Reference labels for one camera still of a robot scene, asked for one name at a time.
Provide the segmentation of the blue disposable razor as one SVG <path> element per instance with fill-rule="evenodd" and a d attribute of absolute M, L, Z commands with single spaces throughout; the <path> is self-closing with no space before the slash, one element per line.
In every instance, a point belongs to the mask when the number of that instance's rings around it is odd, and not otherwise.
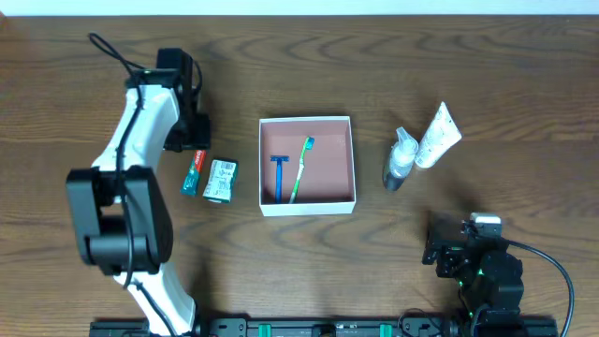
<path fill-rule="evenodd" d="M 287 155 L 272 155 L 270 161 L 276 163 L 275 202 L 280 204 L 282 201 L 283 163 L 288 162 L 289 157 Z"/>

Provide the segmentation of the green and white toothbrush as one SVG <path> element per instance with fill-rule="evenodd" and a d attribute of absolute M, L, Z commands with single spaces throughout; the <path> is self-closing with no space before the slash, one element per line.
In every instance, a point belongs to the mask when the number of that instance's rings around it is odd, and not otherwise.
<path fill-rule="evenodd" d="M 306 140 L 304 141 L 301 153 L 299 155 L 299 169 L 298 169 L 296 181 L 294 183 L 294 187 L 293 187 L 293 190 L 292 190 L 292 193 L 290 196 L 290 200 L 289 200 L 290 204 L 293 204 L 296 201 L 296 197 L 297 197 L 297 194 L 299 191 L 299 186 L 300 186 L 300 180 L 302 178 L 303 171 L 305 169 L 305 160 L 304 160 L 305 154 L 308 151 L 312 150 L 313 147 L 314 147 L 314 138 L 307 137 Z"/>

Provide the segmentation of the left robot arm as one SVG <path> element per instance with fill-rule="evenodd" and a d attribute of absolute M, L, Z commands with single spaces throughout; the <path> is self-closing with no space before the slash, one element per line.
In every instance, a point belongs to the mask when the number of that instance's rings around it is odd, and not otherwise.
<path fill-rule="evenodd" d="M 161 49 L 156 66 L 131 72 L 122 118 L 89 168 L 66 177 L 82 261 L 128 291 L 140 320 L 97 320 L 92 336 L 197 336 L 197 305 L 173 263 L 173 226 L 156 178 L 165 151 L 207 150 L 211 123 L 198 109 L 199 66 L 185 51 Z"/>

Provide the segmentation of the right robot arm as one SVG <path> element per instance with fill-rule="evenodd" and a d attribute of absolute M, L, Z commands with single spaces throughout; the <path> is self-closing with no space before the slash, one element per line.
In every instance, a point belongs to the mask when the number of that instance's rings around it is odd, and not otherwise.
<path fill-rule="evenodd" d="M 459 229 L 430 224 L 422 263 L 459 286 L 472 326 L 517 320 L 523 296 L 522 262 L 507 253 L 499 225 L 465 222 Z"/>

